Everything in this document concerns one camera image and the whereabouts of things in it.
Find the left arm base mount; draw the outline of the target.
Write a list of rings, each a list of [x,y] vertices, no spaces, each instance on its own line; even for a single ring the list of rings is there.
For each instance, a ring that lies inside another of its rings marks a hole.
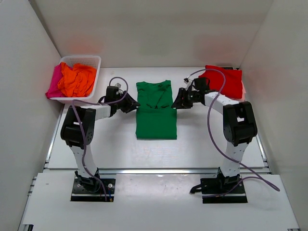
[[[94,178],[82,177],[76,170],[70,200],[73,202],[113,202],[116,179],[100,178],[100,180],[105,190],[99,181]]]

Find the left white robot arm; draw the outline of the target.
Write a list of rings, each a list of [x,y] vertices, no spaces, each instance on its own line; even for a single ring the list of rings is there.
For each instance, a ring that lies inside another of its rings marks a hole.
[[[94,192],[101,185],[90,147],[95,122],[112,117],[118,110],[127,114],[136,110],[140,104],[126,90],[122,91],[116,86],[107,87],[106,94],[97,103],[89,103],[88,107],[77,106],[77,102],[75,100],[69,106],[60,135],[73,152],[78,167],[76,177],[84,182],[89,191]]]

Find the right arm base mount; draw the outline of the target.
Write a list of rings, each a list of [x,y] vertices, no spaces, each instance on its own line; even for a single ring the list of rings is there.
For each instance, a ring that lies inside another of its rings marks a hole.
[[[202,194],[203,204],[246,204],[248,202],[240,174],[225,177],[218,170],[214,178],[201,178],[200,184],[190,189],[190,194]]]

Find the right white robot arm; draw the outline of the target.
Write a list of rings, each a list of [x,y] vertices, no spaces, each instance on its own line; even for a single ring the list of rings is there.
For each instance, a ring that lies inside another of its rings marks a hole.
[[[257,125],[253,108],[250,102],[239,102],[232,100],[209,88],[209,80],[196,78],[191,80],[185,78],[186,87],[179,88],[177,97],[172,104],[175,109],[190,109],[194,103],[208,106],[207,123],[209,123],[210,112],[215,110],[222,117],[223,134],[227,141],[223,164],[219,167],[222,177],[216,180],[218,191],[225,193],[233,187],[231,177],[240,173],[240,163],[244,152],[257,135]]]

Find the green t shirt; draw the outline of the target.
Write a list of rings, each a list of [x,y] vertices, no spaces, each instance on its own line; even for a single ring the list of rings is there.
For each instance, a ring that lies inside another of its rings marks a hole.
[[[136,136],[139,140],[177,139],[177,110],[172,108],[171,81],[136,83]]]

